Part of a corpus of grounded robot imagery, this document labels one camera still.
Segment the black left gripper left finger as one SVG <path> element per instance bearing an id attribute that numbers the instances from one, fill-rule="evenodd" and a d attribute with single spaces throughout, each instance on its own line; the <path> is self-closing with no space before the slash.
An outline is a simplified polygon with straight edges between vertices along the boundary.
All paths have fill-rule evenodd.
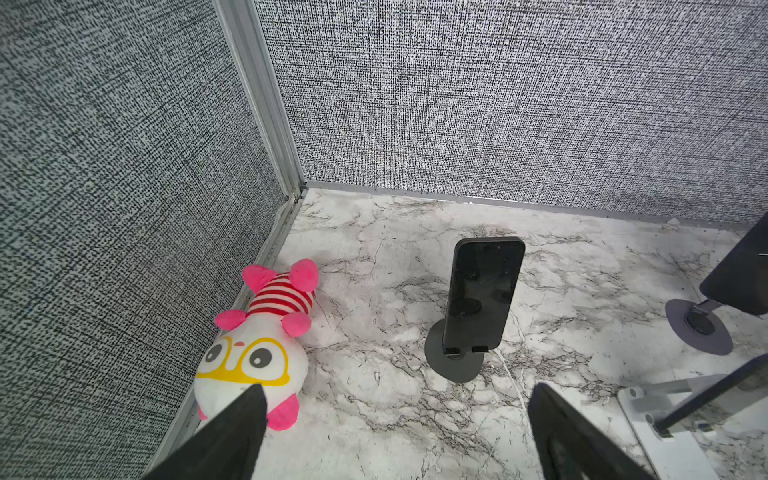
<path id="1" fill-rule="evenodd" d="M 144 477 L 249 480 L 266 428 L 266 397 L 260 385 L 252 385 Z"/>

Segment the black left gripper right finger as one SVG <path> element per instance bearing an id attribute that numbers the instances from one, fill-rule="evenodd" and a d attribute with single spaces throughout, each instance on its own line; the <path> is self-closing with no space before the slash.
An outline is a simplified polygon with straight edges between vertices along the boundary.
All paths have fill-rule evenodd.
<path id="1" fill-rule="evenodd" d="M 653 479 L 549 385 L 535 385 L 527 413 L 544 478 Z"/>

